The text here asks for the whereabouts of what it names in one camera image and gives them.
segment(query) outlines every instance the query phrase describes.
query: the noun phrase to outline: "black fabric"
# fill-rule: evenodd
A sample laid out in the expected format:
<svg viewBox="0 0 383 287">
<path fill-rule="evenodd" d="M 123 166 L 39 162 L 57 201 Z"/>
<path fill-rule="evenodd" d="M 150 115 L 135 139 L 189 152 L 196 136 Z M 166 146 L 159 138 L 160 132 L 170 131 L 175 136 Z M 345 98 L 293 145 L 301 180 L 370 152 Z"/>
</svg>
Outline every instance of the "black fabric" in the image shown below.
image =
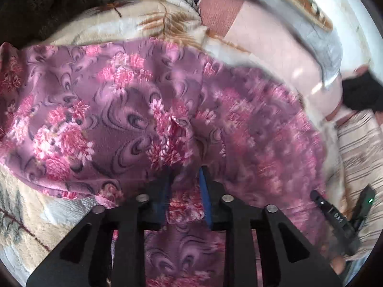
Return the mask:
<svg viewBox="0 0 383 287">
<path fill-rule="evenodd" d="M 342 81 L 342 87 L 343 104 L 348 108 L 383 112 L 383 86 L 369 71 L 354 79 Z"/>
</svg>

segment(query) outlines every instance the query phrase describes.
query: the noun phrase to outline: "purple cloth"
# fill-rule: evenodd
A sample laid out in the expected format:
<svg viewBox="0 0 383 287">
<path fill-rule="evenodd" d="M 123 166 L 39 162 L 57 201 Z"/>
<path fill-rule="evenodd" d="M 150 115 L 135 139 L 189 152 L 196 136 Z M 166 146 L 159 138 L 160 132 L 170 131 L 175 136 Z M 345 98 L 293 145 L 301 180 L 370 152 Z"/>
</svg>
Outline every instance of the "purple cloth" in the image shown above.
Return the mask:
<svg viewBox="0 0 383 287">
<path fill-rule="evenodd" d="M 155 38 L 0 48 L 1 163 L 42 193 L 136 195 L 179 171 L 167 225 L 147 232 L 147 285 L 221 286 L 225 236 L 209 232 L 198 189 L 208 165 L 228 193 L 277 205 L 313 244 L 324 220 L 324 149 L 297 96 L 259 68 L 229 67 Z"/>
</svg>

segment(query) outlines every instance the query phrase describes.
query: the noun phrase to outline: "striped fabric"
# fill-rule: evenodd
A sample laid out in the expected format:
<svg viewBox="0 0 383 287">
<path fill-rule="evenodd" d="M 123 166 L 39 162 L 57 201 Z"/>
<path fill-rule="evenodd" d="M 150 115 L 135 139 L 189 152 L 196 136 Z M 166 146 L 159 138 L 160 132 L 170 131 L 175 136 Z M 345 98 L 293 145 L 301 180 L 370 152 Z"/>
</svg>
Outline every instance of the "striped fabric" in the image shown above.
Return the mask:
<svg viewBox="0 0 383 287">
<path fill-rule="evenodd" d="M 361 248 L 350 258 L 359 259 L 372 250 L 383 228 L 383 134 L 374 113 L 366 110 L 340 126 L 338 137 L 348 218 L 367 184 L 377 192 L 366 224 L 359 233 Z"/>
</svg>

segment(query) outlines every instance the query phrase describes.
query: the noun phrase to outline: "floral pattern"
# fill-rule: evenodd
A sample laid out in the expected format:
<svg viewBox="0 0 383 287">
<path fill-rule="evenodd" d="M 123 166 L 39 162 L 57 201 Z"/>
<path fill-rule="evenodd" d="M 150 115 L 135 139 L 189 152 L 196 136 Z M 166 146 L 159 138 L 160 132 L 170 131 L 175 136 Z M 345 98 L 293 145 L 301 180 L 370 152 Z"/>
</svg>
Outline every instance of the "floral pattern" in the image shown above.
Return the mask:
<svg viewBox="0 0 383 287">
<path fill-rule="evenodd" d="M 26 184 L 110 208 L 162 167 L 177 171 L 165 226 L 145 233 L 148 286 L 222 286 L 225 235 L 203 220 L 201 165 L 321 246 L 326 224 L 310 200 L 325 188 L 320 135 L 296 94 L 261 69 L 154 38 L 3 45 L 0 62 L 0 163 Z"/>
</svg>

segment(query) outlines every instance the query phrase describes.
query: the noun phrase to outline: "white surface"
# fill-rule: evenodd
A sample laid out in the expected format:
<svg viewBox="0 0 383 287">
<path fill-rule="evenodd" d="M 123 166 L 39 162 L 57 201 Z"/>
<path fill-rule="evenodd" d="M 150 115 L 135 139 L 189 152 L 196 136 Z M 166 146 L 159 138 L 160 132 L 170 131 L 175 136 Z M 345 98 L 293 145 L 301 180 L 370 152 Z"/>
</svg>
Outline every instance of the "white surface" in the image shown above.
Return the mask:
<svg viewBox="0 0 383 287">
<path fill-rule="evenodd" d="M 383 39 L 360 0 L 316 0 L 331 18 L 341 39 L 344 56 L 341 72 L 369 63 L 383 82 Z"/>
</svg>

